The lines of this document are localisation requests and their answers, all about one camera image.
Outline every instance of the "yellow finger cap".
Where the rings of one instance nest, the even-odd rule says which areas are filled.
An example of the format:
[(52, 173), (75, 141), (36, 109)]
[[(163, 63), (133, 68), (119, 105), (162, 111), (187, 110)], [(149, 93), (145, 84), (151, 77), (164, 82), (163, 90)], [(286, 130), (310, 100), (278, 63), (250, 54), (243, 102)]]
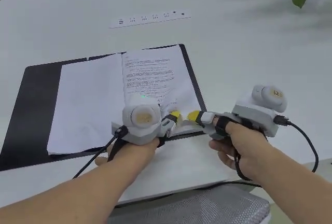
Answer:
[(187, 116), (187, 119), (190, 120), (190, 121), (195, 121), (196, 122), (196, 119), (198, 117), (198, 114), (199, 114), (200, 111), (192, 111), (191, 113), (188, 114)]
[(175, 116), (176, 118), (180, 117), (180, 112), (179, 111), (173, 111), (171, 112), (171, 115)]

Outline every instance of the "power strip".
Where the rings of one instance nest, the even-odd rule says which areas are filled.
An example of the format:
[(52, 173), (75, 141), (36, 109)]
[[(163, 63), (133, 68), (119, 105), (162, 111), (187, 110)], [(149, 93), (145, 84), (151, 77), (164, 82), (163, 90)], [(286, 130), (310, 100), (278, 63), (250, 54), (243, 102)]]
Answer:
[(115, 29), (133, 25), (157, 23), (184, 18), (191, 18), (191, 14), (188, 10), (170, 10), (160, 13), (141, 14), (130, 17), (117, 18), (111, 22), (109, 28)]

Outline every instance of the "forearm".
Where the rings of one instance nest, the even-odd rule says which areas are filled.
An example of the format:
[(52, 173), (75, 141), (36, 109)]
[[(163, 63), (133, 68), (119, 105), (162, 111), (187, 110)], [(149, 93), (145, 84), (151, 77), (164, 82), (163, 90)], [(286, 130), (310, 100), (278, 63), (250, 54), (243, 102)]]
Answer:
[(275, 149), (257, 181), (294, 223), (330, 223), (332, 185)]
[(0, 209), (1, 223), (104, 223), (146, 163), (142, 153), (125, 151), (75, 180)]

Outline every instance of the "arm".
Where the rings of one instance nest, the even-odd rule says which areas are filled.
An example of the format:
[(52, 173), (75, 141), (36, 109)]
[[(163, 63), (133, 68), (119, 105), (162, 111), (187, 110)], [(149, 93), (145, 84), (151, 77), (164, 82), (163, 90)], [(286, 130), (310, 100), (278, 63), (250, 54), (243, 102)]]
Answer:
[[(272, 147), (257, 131), (230, 122), (226, 132), (242, 156), (241, 171), (261, 184), (295, 224), (331, 223), (332, 184)], [(211, 141), (210, 147), (235, 169), (227, 156), (233, 155), (233, 148), (216, 141)]]
[(81, 177), (0, 209), (0, 222), (105, 223), (125, 189), (154, 156), (156, 138), (144, 146), (125, 145), (114, 160)]

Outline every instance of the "hand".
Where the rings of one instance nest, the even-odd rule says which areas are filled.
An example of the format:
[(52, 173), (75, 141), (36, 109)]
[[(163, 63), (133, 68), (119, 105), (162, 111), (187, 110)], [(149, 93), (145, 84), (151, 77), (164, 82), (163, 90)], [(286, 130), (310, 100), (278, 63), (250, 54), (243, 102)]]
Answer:
[(216, 140), (210, 141), (209, 146), (217, 150), (220, 160), (233, 170), (236, 169), (235, 162), (229, 156), (234, 157), (235, 148), (241, 155), (239, 166), (242, 173), (252, 180), (257, 180), (260, 168), (274, 148), (260, 132), (243, 125), (229, 122), (226, 126), (226, 132), (230, 135), (234, 147)]
[[(119, 159), (119, 158), (131, 158), (131, 159), (140, 159), (140, 160), (144, 160), (143, 164), (144, 167), (146, 165), (148, 165), (150, 163), (150, 161), (152, 160), (152, 158), (155, 155), (155, 151), (157, 149), (157, 146), (159, 145), (159, 138), (154, 138), (150, 143), (146, 144), (146, 145), (133, 145), (133, 144), (126, 144), (122, 149), (119, 150), (119, 152), (116, 153), (116, 155), (114, 156), (114, 160), (115, 159)], [(109, 156), (110, 151), (112, 150), (112, 145), (110, 145), (107, 149), (107, 154)], [(95, 164), (100, 166), (104, 163), (107, 163), (107, 157), (97, 157), (95, 159)]]

